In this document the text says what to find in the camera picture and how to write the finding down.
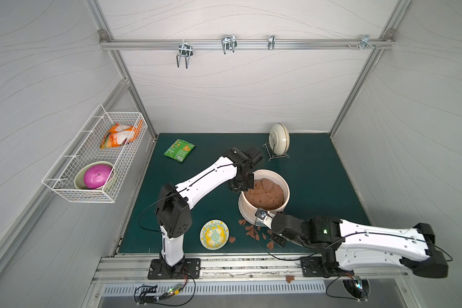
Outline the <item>white ceramic pot with mud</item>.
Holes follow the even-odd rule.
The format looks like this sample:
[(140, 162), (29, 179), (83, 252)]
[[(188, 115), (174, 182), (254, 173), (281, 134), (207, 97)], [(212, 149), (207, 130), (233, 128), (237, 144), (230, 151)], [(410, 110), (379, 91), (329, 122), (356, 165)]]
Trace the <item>white ceramic pot with mud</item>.
[(254, 187), (241, 192), (238, 201), (242, 217), (252, 225), (259, 222), (255, 213), (259, 208), (275, 214), (283, 212), (290, 200), (290, 188), (283, 177), (274, 171), (254, 172)]

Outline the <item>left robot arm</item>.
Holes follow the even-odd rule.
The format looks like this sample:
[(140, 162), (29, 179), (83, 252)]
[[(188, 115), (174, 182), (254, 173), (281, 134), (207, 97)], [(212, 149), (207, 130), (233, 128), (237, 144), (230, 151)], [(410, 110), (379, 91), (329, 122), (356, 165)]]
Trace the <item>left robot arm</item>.
[(194, 177), (177, 185), (166, 183), (155, 203), (155, 215), (162, 233), (162, 250), (151, 261), (148, 279), (175, 280), (198, 278), (201, 259), (186, 257), (184, 235), (193, 219), (195, 205), (218, 186), (227, 183), (233, 192), (245, 192), (254, 187), (254, 169), (263, 160), (255, 146), (246, 151), (229, 148), (219, 159)]

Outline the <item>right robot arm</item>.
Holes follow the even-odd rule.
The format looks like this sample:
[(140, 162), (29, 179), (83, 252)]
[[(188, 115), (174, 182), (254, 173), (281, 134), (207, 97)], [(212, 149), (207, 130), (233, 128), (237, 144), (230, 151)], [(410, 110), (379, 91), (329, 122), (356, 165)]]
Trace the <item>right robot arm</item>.
[(262, 214), (263, 224), (279, 246), (287, 242), (312, 251), (301, 257), (306, 277), (349, 276), (359, 268), (402, 268), (423, 278), (445, 278), (449, 265), (436, 246), (432, 227), (381, 228), (345, 219), (317, 216), (302, 220), (292, 215)]

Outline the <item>cream plate on stand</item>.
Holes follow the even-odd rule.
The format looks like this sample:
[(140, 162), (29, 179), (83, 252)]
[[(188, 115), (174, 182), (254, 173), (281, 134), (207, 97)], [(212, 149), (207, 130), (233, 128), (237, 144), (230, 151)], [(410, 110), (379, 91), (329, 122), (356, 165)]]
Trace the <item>cream plate on stand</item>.
[(269, 132), (269, 143), (270, 148), (275, 154), (282, 155), (289, 150), (290, 134), (282, 123), (277, 123), (271, 128)]

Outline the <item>yellow patterned small plate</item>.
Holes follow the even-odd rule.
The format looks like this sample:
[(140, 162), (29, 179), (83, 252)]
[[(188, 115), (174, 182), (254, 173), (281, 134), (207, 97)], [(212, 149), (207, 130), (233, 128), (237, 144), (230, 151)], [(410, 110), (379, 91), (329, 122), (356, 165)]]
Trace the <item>yellow patterned small plate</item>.
[(229, 239), (229, 229), (226, 223), (213, 219), (207, 222), (200, 231), (200, 242), (208, 250), (219, 250)]

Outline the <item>green snack packet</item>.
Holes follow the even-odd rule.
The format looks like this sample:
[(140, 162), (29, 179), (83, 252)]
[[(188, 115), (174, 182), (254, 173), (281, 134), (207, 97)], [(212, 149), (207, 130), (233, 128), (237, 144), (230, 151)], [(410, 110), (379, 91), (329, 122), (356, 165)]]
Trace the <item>green snack packet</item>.
[(195, 145), (183, 139), (177, 139), (165, 152), (164, 156), (183, 162)]

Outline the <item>orange snack bag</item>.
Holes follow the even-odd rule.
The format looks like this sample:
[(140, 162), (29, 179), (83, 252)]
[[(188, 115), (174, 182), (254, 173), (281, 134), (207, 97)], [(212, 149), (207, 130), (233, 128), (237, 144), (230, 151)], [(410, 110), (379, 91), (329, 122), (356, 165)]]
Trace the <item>orange snack bag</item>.
[(105, 134), (100, 149), (116, 148), (135, 141), (142, 132), (144, 121), (140, 119), (135, 126), (115, 123)]

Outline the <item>metal double hook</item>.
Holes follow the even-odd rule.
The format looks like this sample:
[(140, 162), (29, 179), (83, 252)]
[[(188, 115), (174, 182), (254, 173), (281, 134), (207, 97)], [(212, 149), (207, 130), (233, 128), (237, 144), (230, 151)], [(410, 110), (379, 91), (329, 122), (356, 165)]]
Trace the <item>metal double hook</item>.
[(181, 66), (182, 61), (184, 61), (185, 68), (189, 68), (190, 58), (193, 56), (193, 47), (187, 42), (183, 42), (178, 47), (178, 54), (176, 56), (177, 67)]

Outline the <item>magenta bowl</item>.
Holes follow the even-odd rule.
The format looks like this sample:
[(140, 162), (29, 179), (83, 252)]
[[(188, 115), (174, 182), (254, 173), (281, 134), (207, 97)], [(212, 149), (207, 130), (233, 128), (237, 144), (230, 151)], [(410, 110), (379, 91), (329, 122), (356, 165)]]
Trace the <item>magenta bowl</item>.
[(88, 189), (97, 189), (106, 184), (112, 173), (112, 167), (106, 164), (91, 166), (84, 174), (83, 181)]

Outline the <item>pale green bowl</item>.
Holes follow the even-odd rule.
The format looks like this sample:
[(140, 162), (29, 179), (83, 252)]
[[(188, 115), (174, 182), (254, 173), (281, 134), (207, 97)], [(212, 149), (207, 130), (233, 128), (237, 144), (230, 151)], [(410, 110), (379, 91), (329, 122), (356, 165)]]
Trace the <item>pale green bowl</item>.
[[(106, 182), (106, 184), (100, 188), (97, 188), (97, 189), (88, 189), (86, 187), (86, 185), (84, 184), (84, 181), (83, 181), (83, 176), (85, 174), (85, 172), (93, 165), (96, 165), (96, 164), (106, 164), (106, 165), (109, 165), (112, 167), (112, 173), (110, 175), (110, 178), (109, 180)], [(91, 163), (87, 166), (85, 166), (84, 168), (82, 168), (77, 174), (76, 176), (74, 177), (74, 186), (77, 188), (77, 189), (87, 189), (87, 190), (102, 190), (103, 188), (105, 187), (108, 187), (109, 185), (113, 184), (116, 180), (116, 173), (115, 173), (115, 170), (114, 170), (114, 164), (110, 163), (110, 162), (107, 162), (107, 161), (98, 161), (98, 162), (94, 162), (94, 163)]]

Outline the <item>metal hook right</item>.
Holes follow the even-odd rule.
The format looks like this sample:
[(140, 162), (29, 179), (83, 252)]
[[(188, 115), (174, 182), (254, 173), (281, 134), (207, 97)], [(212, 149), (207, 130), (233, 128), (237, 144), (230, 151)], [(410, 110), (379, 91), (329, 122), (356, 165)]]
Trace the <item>metal hook right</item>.
[(370, 36), (369, 35), (364, 36), (357, 44), (355, 44), (355, 45), (347, 44), (346, 47), (349, 48), (349, 49), (356, 48), (358, 50), (377, 50), (377, 49), (381, 49), (380, 44), (370, 42)]

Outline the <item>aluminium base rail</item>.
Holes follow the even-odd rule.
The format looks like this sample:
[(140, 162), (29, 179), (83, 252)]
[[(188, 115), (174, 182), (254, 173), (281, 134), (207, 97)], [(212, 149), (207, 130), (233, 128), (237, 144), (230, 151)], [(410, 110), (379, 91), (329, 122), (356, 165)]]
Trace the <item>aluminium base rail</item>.
[[(158, 254), (118, 254), (103, 257), (94, 272), (93, 283), (138, 283), (148, 280), (151, 261)], [(200, 276), (196, 282), (285, 281), (294, 276), (295, 282), (305, 280), (300, 254), (280, 254), (276, 259), (258, 254), (190, 254), (199, 258)]]

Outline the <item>aluminium top rail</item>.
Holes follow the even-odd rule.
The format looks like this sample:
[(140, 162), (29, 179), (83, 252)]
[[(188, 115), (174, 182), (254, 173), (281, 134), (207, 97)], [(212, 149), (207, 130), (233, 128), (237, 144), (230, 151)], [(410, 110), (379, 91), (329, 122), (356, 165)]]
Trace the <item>aluminium top rail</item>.
[[(361, 38), (355, 39), (277, 39), (274, 50), (358, 50), (349, 49), (347, 44), (355, 45)], [(193, 51), (223, 51), (221, 39), (218, 40), (113, 40), (101, 42), (105, 51), (178, 51), (178, 47), (187, 42)], [(370, 42), (380, 44), (381, 49), (391, 49), (395, 41), (371, 39)], [(235, 51), (269, 51), (268, 38), (237, 39)]]

